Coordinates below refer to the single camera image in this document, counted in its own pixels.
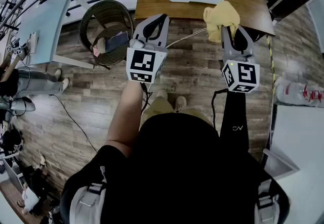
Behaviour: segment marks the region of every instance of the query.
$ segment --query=black cable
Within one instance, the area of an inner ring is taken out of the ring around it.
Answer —
[[[67,112],[67,110],[66,110],[66,108],[65,108],[65,106],[63,105],[63,103],[61,102],[61,100],[56,96],[56,95],[49,95],[49,96],[55,96],[56,98],[57,98],[57,100],[59,100],[59,102],[61,103],[61,105],[63,106],[63,108],[64,108],[64,110],[65,110],[65,112],[67,113],[67,115],[72,119],[72,121],[74,121],[74,123],[82,130],[82,132],[83,132],[83,134],[86,136],[86,138],[87,138],[87,141],[89,142],[89,144],[91,145],[91,147],[94,149],[94,151],[96,151],[97,152],[97,150],[95,149],[95,147],[94,146],[92,146],[92,144],[91,144],[91,142],[89,141],[89,139],[88,139],[88,136],[87,136],[87,134],[85,133],[85,131],[80,127],[80,125],[79,124],[77,124],[77,122],[71,117],[71,115]]]
[[[6,102],[6,103],[11,103],[12,101],[7,101],[6,99],[5,99],[5,97],[2,97],[2,99]]]
[[[214,125],[214,129],[216,129],[216,123],[215,123],[216,114],[215,114],[214,100],[215,100],[217,94],[225,93],[225,92],[228,92],[228,89],[227,89],[227,88],[226,88],[226,89],[219,90],[219,91],[215,91],[215,92],[214,92],[214,95],[213,95],[213,98],[212,98],[213,125]]]
[[[146,87],[145,83],[141,83],[141,87],[142,87],[144,93],[146,94],[145,104],[144,104],[144,106],[142,108],[142,113],[143,113],[143,111],[145,110],[145,108],[146,108],[146,106],[148,104],[148,100],[151,97],[151,95],[153,94],[153,92],[148,92],[147,91],[147,87]]]
[[[19,117],[19,116],[23,116],[25,113],[26,113],[26,111],[27,111],[27,105],[26,105],[26,102],[25,102],[25,100],[23,100],[24,101],[24,104],[25,104],[25,111],[22,113],[22,114],[20,114],[20,115],[17,115],[17,113],[16,114],[13,114],[11,111],[9,111],[9,110],[7,110],[7,112],[9,112],[9,113],[11,113],[13,116],[16,116],[16,117]]]
[[[146,102],[146,99],[143,98],[142,100]],[[151,105],[150,103],[147,103],[147,104],[148,104],[148,105]]]
[[[21,62],[22,62],[22,64],[24,64],[24,66],[25,67],[27,67],[28,68],[28,70],[29,70],[29,80],[28,80],[28,83],[27,83],[27,86],[24,88],[24,89],[22,89],[22,90],[20,90],[18,93],[16,93],[16,96],[20,93],[20,92],[22,92],[22,91],[26,91],[27,90],[27,88],[28,88],[28,86],[29,86],[29,82],[30,82],[30,68],[22,61],[22,60],[20,60]]]

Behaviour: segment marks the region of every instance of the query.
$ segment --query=shoe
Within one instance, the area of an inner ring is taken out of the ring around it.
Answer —
[[[58,81],[61,77],[62,71],[60,69],[56,70],[54,76],[56,77],[56,81]]]
[[[164,99],[168,99],[168,93],[164,89],[160,89],[157,91],[156,97],[163,97]]]
[[[183,111],[184,109],[186,109],[187,107],[187,100],[185,97],[183,96],[179,96],[177,99],[176,99],[176,106],[174,108],[174,111],[176,113],[180,112],[180,111]]]
[[[67,89],[67,87],[69,86],[69,83],[70,83],[70,80],[68,78],[63,80],[63,82],[62,82],[63,91],[62,92],[64,92]]]
[[[40,155],[40,164],[46,166],[46,159],[43,155]]]
[[[44,177],[45,180],[49,176],[49,172],[48,172],[47,168],[42,169],[42,176]]]

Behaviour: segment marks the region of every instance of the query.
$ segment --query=white cable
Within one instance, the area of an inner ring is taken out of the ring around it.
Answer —
[[[194,32],[194,33],[191,34],[191,35],[188,35],[188,36],[186,36],[186,37],[183,37],[183,38],[181,38],[180,40],[176,40],[176,41],[174,41],[173,43],[171,43],[171,44],[169,44],[168,46],[166,46],[166,49],[167,49],[168,47],[172,46],[173,44],[175,44],[175,43],[181,41],[181,40],[184,40],[184,39],[186,39],[186,38],[192,37],[192,36],[194,36],[194,35],[196,35],[196,34],[199,34],[199,33],[203,32],[203,31],[206,31],[206,30],[207,30],[207,28],[204,28],[204,29],[201,29],[201,30],[199,30],[199,31],[197,31],[197,32]]]

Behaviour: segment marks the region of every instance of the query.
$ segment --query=floor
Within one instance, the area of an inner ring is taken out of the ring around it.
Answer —
[[[204,22],[173,20],[168,43],[205,28]],[[88,36],[94,39],[100,26],[92,21]],[[276,76],[307,84],[324,86],[323,57],[313,23],[305,6],[275,25],[275,37],[270,38]],[[93,63],[93,58],[81,44],[78,25],[61,32],[58,54]],[[179,95],[187,98],[188,107],[196,108],[212,120],[211,99],[215,90],[226,88],[220,70],[221,46],[208,42],[206,33],[181,41],[169,49],[169,55],[156,84],[151,90],[154,99],[160,88],[167,90],[169,101]],[[266,38],[255,43],[256,62],[260,64],[259,91],[247,94],[247,121],[250,153],[260,160],[271,120],[272,74]],[[93,70],[59,63],[46,65],[54,73],[61,68],[62,77],[70,79],[70,87],[59,96],[69,114],[83,128],[90,142],[99,149],[105,141],[119,97],[127,82],[126,63],[122,61],[108,71],[101,66]],[[36,111],[15,120],[25,139],[21,159],[31,165],[39,162],[39,153],[48,161],[48,180],[59,191],[65,181],[79,171],[95,155],[79,127],[67,116],[56,97],[32,96]],[[219,131],[226,95],[215,99],[216,128]]]
[[[22,215],[21,210],[17,204],[17,201],[21,199],[21,193],[17,190],[17,188],[10,182],[10,180],[1,182],[0,191],[5,197],[6,201],[9,203],[10,207],[14,210],[17,216],[24,223],[28,224],[39,224],[44,216],[48,216],[48,212],[52,207],[49,205],[49,201],[44,201],[42,203],[42,208],[40,210],[40,215],[35,214],[27,214]]]

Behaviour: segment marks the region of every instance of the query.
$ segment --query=white sneaker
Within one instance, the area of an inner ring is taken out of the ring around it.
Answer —
[[[62,82],[63,85],[63,92],[67,89],[67,87],[69,86],[70,80],[68,78],[64,79]]]
[[[186,98],[183,97],[183,96],[179,96],[176,99],[176,105],[175,105],[174,111],[176,113],[178,113],[178,112],[183,111],[184,109],[186,109],[186,107],[187,107],[187,100],[186,100]]]
[[[40,155],[40,164],[46,166],[46,159],[43,155]]]
[[[62,71],[60,69],[56,70],[54,76],[56,77],[56,81],[58,81],[61,77]]]
[[[157,91],[156,97],[163,97],[164,99],[168,99],[168,93],[164,89],[160,89]]]

